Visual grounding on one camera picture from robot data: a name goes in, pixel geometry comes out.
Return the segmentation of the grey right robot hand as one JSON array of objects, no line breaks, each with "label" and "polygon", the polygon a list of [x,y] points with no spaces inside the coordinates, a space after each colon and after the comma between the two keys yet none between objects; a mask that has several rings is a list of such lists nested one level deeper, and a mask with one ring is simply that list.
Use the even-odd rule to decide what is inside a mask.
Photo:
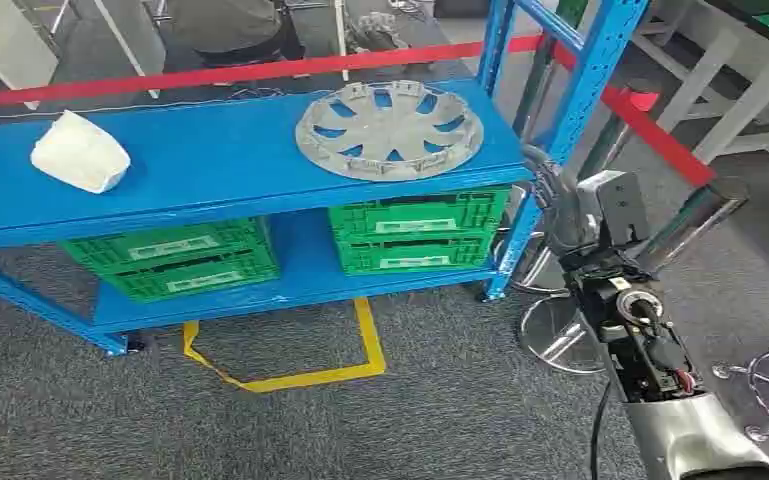
[{"label": "grey right robot hand", "polygon": [[532,196],[542,211],[545,238],[549,250],[564,257],[595,243],[583,225],[576,183],[542,149],[522,147],[527,168],[534,174]]}]

